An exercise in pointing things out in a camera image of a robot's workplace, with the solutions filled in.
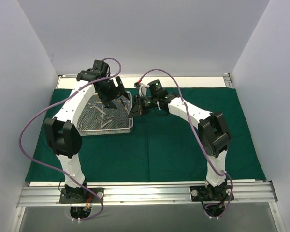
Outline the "metal mesh instrument tray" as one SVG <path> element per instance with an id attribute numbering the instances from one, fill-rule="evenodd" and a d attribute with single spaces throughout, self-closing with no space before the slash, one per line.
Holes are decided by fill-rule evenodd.
<path id="1" fill-rule="evenodd" d="M 132 94 L 128 92 L 128 96 L 130 97 L 130 100 L 126 99 L 124 96 L 113 100 L 112 102 L 116 105 L 117 108 L 109 109 L 104 107 L 102 101 L 98 97 L 98 94 L 94 94 L 87 103 L 96 103 L 96 106 L 105 111 L 107 115 L 103 115 L 95 108 L 89 108 L 86 104 L 77 122 L 77 129 L 79 134 L 81 136 L 96 136 L 131 132 L 133 128 L 133 118 L 128 118 L 128 114 L 124 110 L 124 107 L 120 101 L 120 98 L 122 98 L 128 111 L 130 112 L 132 108 Z M 115 117 L 113 121 L 101 129 L 101 124 L 98 122 L 98 120 L 111 116 Z"/>

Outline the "silver instrument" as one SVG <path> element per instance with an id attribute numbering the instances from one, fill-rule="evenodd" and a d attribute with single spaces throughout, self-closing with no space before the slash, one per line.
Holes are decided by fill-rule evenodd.
<path id="1" fill-rule="evenodd" d="M 127 114 L 129 113 L 129 111 L 128 111 L 128 109 L 127 109 L 127 107 L 126 107 L 126 105 L 125 105 L 125 102 L 123 101 L 123 99 L 122 98 L 120 98 L 120 101 L 121 101 L 121 103 L 122 103 L 122 105 L 123 105 L 123 107 L 124 107 L 124 110 L 127 112 Z"/>

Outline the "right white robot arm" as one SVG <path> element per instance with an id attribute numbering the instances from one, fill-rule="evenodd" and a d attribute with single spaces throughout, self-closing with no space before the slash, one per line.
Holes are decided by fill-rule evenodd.
<path id="1" fill-rule="evenodd" d="M 146 115 L 153 108 L 178 116 L 191 125 L 207 160 L 205 194 L 209 199 L 217 199 L 222 194 L 221 185 L 226 181 L 225 160 L 232 140 L 224 115 L 203 110 L 172 92 L 149 97 L 135 95 L 128 117 Z"/>

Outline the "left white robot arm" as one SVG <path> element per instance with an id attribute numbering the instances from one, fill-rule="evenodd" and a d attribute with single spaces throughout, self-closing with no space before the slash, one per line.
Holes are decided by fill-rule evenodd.
<path id="1" fill-rule="evenodd" d="M 113 100 L 128 97 L 119 76 L 107 79 L 103 71 L 82 71 L 61 109 L 44 121 L 48 146 L 58 158 L 65 176 L 65 194 L 82 203 L 87 199 L 86 178 L 82 172 L 79 151 L 82 137 L 77 122 L 89 99 L 98 94 L 105 108 L 116 108 Z"/>

